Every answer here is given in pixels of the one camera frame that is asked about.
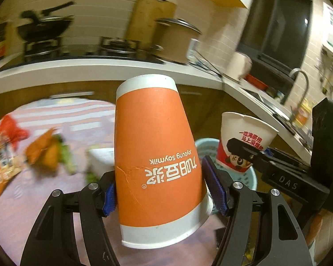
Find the electrical cable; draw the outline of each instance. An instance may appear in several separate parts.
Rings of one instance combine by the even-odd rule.
[[[218,70],[209,60],[207,60],[199,51],[195,50],[195,52],[199,54],[203,59],[205,59],[213,68],[215,68],[220,75],[222,75],[222,72]]]
[[[203,68],[205,70],[208,70],[208,71],[211,71],[211,72],[214,72],[218,77],[222,78],[222,75],[219,73],[219,72],[216,72],[215,70],[211,69],[207,64],[203,63],[199,58],[195,57],[195,59],[198,61],[198,63],[200,63],[201,65],[203,65],[204,67],[202,67],[201,65],[199,64],[195,64],[197,67],[200,67],[200,68]]]
[[[196,69],[198,69],[198,70],[201,70],[201,71],[203,71],[203,72],[205,72],[205,73],[207,73],[207,74],[211,74],[211,75],[214,76],[214,77],[221,78],[221,77],[219,76],[219,73],[217,73],[217,72],[214,71],[214,70],[211,70],[211,69],[209,69],[209,68],[204,68],[204,67],[202,67],[202,66],[200,66],[200,65],[197,65],[197,64],[194,64],[194,63],[191,63],[191,62],[189,62],[189,64],[190,64],[192,67],[194,67],[194,68],[196,68]]]

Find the wok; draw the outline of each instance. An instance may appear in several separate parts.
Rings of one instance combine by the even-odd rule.
[[[19,36],[27,42],[38,42],[58,37],[69,27],[73,21],[73,15],[56,17],[50,16],[50,13],[73,4],[75,2],[70,1],[54,8],[42,10],[41,17],[38,17],[33,10],[22,12],[20,17],[30,19],[31,23],[17,27]]]

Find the pink tablecloth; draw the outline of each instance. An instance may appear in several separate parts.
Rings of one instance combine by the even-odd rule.
[[[1,195],[0,244],[19,265],[33,223],[51,192],[55,189],[64,193],[80,191],[86,185],[86,149],[94,144],[113,147],[115,106],[83,99],[43,100],[20,107],[12,115],[20,127],[31,134],[20,142],[19,154],[23,154],[25,148],[47,129],[56,127],[70,145],[77,164],[77,173],[72,176],[61,166],[56,175],[38,174],[28,167]],[[213,230],[222,227],[222,223],[211,216],[199,230],[178,244],[162,249],[137,250],[121,245],[117,211],[104,219],[104,223],[122,266],[210,265],[217,252]],[[89,265],[78,213],[74,214],[74,226],[80,260]]]

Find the blue gripper pad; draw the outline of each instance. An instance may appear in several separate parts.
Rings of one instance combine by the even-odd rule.
[[[110,184],[109,188],[105,193],[105,204],[103,207],[103,212],[105,215],[109,216],[112,211],[116,209],[117,206],[117,196],[116,196],[116,182]]]
[[[270,150],[269,147],[266,148],[266,149],[264,150],[264,152],[265,152],[267,155],[269,155],[269,156],[274,156],[274,154],[272,153],[272,151]]]
[[[228,212],[226,192],[206,158],[202,159],[201,169],[213,203],[215,204],[217,210],[224,216]]]

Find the food packaging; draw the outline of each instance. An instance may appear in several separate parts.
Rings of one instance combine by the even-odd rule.
[[[23,161],[16,155],[8,136],[0,133],[0,195],[6,184],[23,170]]]
[[[29,137],[29,132],[18,127],[16,120],[9,114],[5,115],[0,121],[0,133],[4,133],[10,139],[15,151],[17,150],[18,142]]]
[[[254,117],[234,112],[222,113],[216,162],[227,169],[244,173],[252,164],[231,153],[227,148],[228,140],[237,138],[259,150],[265,150],[277,133],[278,130],[274,127]]]
[[[172,78],[150,74],[117,89],[115,174],[122,244],[175,244],[208,218],[213,203]]]

